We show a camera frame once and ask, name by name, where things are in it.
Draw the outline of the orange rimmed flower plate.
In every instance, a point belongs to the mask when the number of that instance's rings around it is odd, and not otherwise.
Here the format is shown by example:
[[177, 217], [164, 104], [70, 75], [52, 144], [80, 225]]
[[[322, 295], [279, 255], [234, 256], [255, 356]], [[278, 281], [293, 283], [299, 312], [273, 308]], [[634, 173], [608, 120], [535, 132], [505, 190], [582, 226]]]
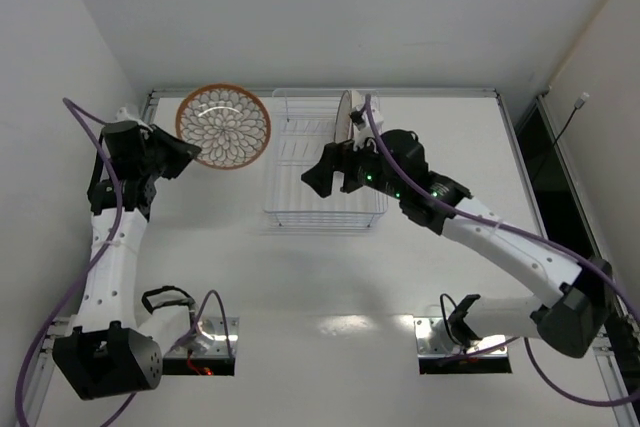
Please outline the orange rimmed flower plate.
[[372, 113], [376, 111], [376, 105], [370, 93], [351, 90], [350, 95], [351, 107], [349, 117], [354, 123], [360, 122], [361, 118], [366, 115], [367, 109], [370, 109]]

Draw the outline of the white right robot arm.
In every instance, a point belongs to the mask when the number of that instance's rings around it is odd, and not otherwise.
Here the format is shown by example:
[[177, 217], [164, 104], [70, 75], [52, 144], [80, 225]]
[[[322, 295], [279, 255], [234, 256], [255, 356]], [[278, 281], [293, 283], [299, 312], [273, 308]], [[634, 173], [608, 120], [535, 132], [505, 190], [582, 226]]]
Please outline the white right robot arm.
[[492, 335], [533, 337], [563, 355], [583, 357], [613, 310], [613, 292], [603, 280], [610, 265], [597, 259], [589, 271], [566, 254], [507, 231], [468, 188], [430, 170], [415, 133], [395, 129], [381, 139], [397, 169], [373, 139], [361, 147], [348, 140], [326, 144], [302, 182], [326, 198], [341, 174], [345, 194], [368, 187], [393, 197], [410, 221], [476, 252], [531, 293], [511, 299], [467, 295], [438, 325], [446, 342], [470, 348]]

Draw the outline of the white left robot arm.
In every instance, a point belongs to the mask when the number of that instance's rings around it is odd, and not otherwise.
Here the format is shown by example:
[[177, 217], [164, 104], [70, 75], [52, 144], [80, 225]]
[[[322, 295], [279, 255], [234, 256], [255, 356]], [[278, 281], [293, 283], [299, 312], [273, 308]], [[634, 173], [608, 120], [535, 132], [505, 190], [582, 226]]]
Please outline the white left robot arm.
[[159, 179], [178, 177], [200, 152], [161, 128], [141, 121], [109, 123], [100, 137], [87, 196], [94, 263], [68, 336], [53, 359], [83, 400], [153, 390], [163, 358], [191, 328], [194, 300], [183, 295], [158, 306], [154, 290], [135, 295], [137, 260]]

